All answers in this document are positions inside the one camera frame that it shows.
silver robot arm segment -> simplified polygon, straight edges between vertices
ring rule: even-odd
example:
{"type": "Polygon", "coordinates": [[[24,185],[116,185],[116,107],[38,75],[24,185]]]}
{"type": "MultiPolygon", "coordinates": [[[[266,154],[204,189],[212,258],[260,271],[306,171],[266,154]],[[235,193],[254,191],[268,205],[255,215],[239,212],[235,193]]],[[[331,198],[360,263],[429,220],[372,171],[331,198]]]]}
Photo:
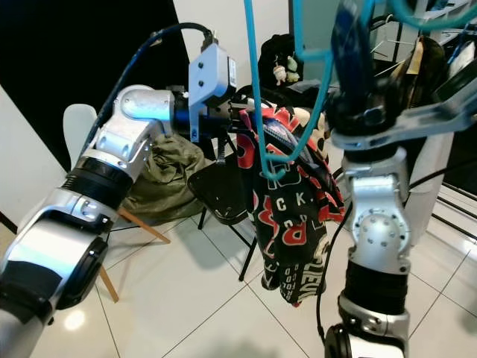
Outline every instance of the silver robot arm segment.
{"type": "Polygon", "coordinates": [[[29,357],[55,310],[88,295],[116,210],[138,178],[151,143],[160,133],[171,133],[173,114],[170,91],[123,89],[113,116],[65,183],[21,227],[0,266],[0,357],[29,357]]]}

white wall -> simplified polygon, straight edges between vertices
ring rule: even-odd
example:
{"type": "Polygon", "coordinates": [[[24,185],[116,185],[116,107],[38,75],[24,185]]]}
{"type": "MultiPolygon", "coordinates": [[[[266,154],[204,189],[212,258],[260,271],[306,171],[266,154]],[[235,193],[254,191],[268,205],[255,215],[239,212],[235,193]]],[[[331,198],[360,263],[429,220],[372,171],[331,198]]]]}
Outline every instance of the white wall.
{"type": "Polygon", "coordinates": [[[19,224],[65,172],[0,87],[0,211],[19,224]]]}
{"type": "MultiPolygon", "coordinates": [[[[251,84],[243,0],[174,0],[179,22],[198,22],[217,31],[220,47],[237,62],[238,88],[251,84]]],[[[287,34],[288,0],[254,0],[257,50],[274,34],[287,34]]],[[[203,36],[184,30],[190,61],[200,54],[203,36]]]]}

hanging clothes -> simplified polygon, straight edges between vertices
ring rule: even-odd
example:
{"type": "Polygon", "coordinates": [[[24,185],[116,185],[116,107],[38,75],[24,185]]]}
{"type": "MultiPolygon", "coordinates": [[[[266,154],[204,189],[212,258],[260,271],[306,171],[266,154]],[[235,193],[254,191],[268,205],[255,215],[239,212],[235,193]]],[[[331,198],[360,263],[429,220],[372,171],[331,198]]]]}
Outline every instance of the hanging clothes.
{"type": "MultiPolygon", "coordinates": [[[[271,171],[285,170],[278,181],[265,178],[260,164],[253,112],[240,111],[247,128],[237,134],[238,167],[244,184],[245,204],[255,225],[265,264],[262,285],[280,288],[285,300],[297,305],[316,295],[326,253],[326,220],[342,220],[341,194],[326,163],[324,117],[307,146],[291,163],[274,163],[271,171]]],[[[297,108],[263,109],[267,150],[290,154],[309,120],[297,108]]]]}

wooden chair leg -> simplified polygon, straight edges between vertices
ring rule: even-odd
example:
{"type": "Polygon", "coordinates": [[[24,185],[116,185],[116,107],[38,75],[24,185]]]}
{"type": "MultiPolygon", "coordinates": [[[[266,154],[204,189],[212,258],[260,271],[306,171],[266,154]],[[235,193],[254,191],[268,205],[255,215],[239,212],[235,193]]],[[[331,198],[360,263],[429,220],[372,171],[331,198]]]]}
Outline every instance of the wooden chair leg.
{"type": "Polygon", "coordinates": [[[123,216],[124,218],[126,218],[127,220],[129,220],[130,222],[133,222],[135,224],[138,224],[138,226],[142,227],[144,230],[146,230],[147,232],[149,233],[152,233],[155,237],[157,237],[159,240],[165,242],[166,244],[170,244],[171,243],[171,240],[169,240],[167,237],[165,237],[164,235],[162,235],[160,232],[158,232],[157,230],[154,230],[152,227],[150,227],[149,225],[147,225],[145,222],[143,222],[140,218],[138,218],[137,216],[134,216],[133,214],[131,214],[130,212],[128,212],[125,208],[123,207],[120,207],[118,209],[118,214],[120,216],[123,216]]]}
{"type": "Polygon", "coordinates": [[[118,293],[114,289],[113,283],[111,282],[110,277],[108,276],[106,270],[104,269],[104,266],[102,265],[99,270],[99,275],[101,276],[101,279],[103,280],[104,285],[107,288],[107,291],[110,293],[111,298],[113,299],[113,302],[116,303],[117,301],[119,301],[118,293]]]}

chair leg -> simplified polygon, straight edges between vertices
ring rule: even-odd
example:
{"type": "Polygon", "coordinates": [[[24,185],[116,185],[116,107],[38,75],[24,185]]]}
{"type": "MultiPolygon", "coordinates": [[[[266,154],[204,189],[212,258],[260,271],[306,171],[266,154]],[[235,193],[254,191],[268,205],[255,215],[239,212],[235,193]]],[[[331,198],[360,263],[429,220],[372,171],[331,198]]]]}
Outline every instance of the chair leg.
{"type": "Polygon", "coordinates": [[[207,208],[203,207],[202,214],[200,215],[199,225],[197,225],[197,229],[202,230],[203,227],[203,220],[206,218],[207,208]]]}
{"type": "Polygon", "coordinates": [[[253,252],[255,251],[255,247],[256,247],[256,237],[253,238],[252,245],[250,245],[247,258],[245,259],[245,262],[244,262],[244,266],[241,268],[240,276],[238,276],[238,280],[241,282],[245,278],[245,273],[247,272],[248,265],[250,264],[250,260],[252,260],[252,255],[253,255],[253,252]]]}
{"type": "Polygon", "coordinates": [[[104,285],[107,288],[107,291],[110,293],[111,298],[113,299],[113,302],[116,303],[119,301],[119,296],[116,290],[114,289],[113,283],[111,282],[110,277],[108,276],[106,270],[104,269],[104,266],[101,265],[101,268],[99,269],[99,276],[104,282],[104,285]]]}
{"type": "Polygon", "coordinates": [[[126,218],[127,220],[135,223],[135,224],[138,224],[138,226],[140,226],[141,228],[143,228],[144,230],[146,230],[147,232],[149,233],[152,233],[155,237],[157,237],[159,240],[165,242],[166,244],[170,244],[171,243],[171,240],[169,240],[167,237],[165,237],[164,235],[162,235],[159,231],[157,230],[154,230],[152,227],[150,227],[149,225],[147,225],[145,222],[143,222],[140,218],[138,218],[137,216],[134,216],[133,214],[131,214],[130,212],[128,212],[125,208],[123,207],[120,207],[118,209],[118,214],[120,216],[123,216],[124,218],[126,218]]]}

